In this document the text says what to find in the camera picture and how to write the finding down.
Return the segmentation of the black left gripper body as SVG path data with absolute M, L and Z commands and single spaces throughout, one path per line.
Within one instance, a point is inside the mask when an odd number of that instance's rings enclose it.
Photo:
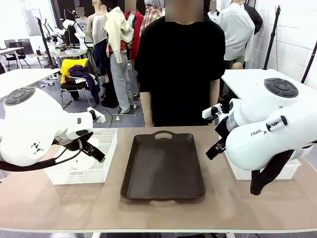
M 77 151 L 83 150 L 85 140 L 84 138 L 77 138 L 75 140 L 57 140 L 56 138 L 53 140 L 53 145 L 59 145 L 66 148 L 69 151 Z

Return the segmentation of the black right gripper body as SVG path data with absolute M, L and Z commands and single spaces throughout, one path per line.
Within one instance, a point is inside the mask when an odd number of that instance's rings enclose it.
M 221 121 L 219 121 L 217 126 L 215 127 L 215 131 L 221 137 L 222 143 L 225 144 L 228 135 L 232 131 L 232 127 L 230 125 L 230 120 L 229 119 L 222 119 Z

